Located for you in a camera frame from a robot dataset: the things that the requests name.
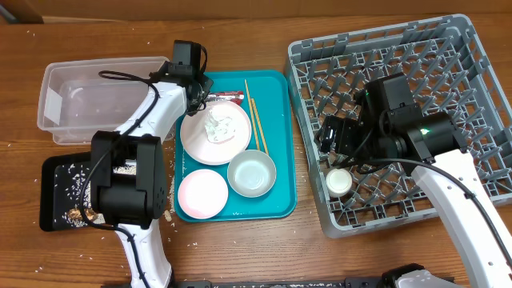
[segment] clear plastic bin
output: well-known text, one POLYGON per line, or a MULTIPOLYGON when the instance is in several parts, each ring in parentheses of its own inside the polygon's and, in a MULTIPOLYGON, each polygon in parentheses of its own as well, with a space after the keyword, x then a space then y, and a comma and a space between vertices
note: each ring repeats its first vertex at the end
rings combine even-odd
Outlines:
POLYGON ((112 131, 142 103, 148 86, 100 78, 113 70, 148 78, 165 57, 108 58, 49 64, 41 85, 38 127, 59 145, 90 143, 98 130, 112 131))

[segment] white lid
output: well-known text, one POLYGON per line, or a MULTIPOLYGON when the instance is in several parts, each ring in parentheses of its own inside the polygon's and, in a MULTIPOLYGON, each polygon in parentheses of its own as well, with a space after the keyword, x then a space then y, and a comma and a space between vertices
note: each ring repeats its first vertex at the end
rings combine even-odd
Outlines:
POLYGON ((326 177, 327 189, 331 197, 345 195, 352 186, 352 175, 344 169, 332 169, 326 177))

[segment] gray plastic basket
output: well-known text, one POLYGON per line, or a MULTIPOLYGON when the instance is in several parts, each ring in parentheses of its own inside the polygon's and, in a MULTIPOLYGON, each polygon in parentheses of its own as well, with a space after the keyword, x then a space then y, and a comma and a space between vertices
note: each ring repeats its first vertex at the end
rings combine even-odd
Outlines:
POLYGON ((356 118, 352 95, 364 83, 403 72, 425 114, 445 111, 463 129, 475 167, 495 205, 512 201, 512 109, 467 16, 456 14, 293 42, 286 77, 306 146, 310 182, 324 234, 340 238, 432 218, 437 212, 394 164, 359 175, 342 198, 325 176, 343 160, 322 154, 314 135, 326 115, 356 118))

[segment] wooden tabletop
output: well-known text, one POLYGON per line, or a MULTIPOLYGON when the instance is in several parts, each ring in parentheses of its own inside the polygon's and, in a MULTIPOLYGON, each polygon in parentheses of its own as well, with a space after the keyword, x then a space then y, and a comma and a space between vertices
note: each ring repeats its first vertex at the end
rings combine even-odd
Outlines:
MULTIPOLYGON (((512 95, 511 15, 469 16, 505 93, 512 95)), ((89 149, 57 146, 50 133, 36 126, 39 91, 48 64, 114 57, 170 58, 173 41, 187 39, 208 49, 210 71, 283 71, 292 41, 429 17, 1 26, 0 286, 98 287, 130 280, 124 251, 113 232, 82 229, 47 233, 39 229, 42 163, 53 155, 89 149)), ((173 215, 175 227, 162 218, 163 245, 177 280, 343 279, 380 275, 417 262, 433 274, 454 276, 457 283, 469 284, 462 261, 438 218, 342 239, 324 236, 295 120, 293 129, 298 187, 295 211, 279 220, 206 224, 189 224, 173 215), (187 246, 193 242, 197 245, 187 246)), ((512 227, 512 206, 498 210, 512 227)))

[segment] teal tray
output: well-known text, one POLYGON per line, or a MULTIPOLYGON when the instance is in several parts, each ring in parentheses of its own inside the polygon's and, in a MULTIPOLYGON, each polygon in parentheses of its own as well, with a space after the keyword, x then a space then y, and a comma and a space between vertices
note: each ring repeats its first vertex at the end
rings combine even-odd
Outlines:
MULTIPOLYGON (((189 217, 178 203, 178 188, 184 177, 199 169, 211 169, 223 176, 227 183, 228 164, 208 166, 193 160, 183 149, 179 134, 183 118, 180 118, 176 123, 176 165, 174 169, 176 214, 187 222, 251 220, 288 216, 297 205, 297 184, 295 182, 290 100, 284 76, 275 70, 210 72, 207 75, 214 80, 211 89, 213 92, 241 90, 246 94, 244 79, 247 79, 250 96, 256 101, 269 155, 274 160, 278 176, 272 189, 258 198, 240 196, 228 183, 227 204, 219 214, 205 220, 189 217)), ((247 98, 244 99, 242 108, 250 118, 247 98)), ((247 149, 256 149, 254 132, 247 149)))

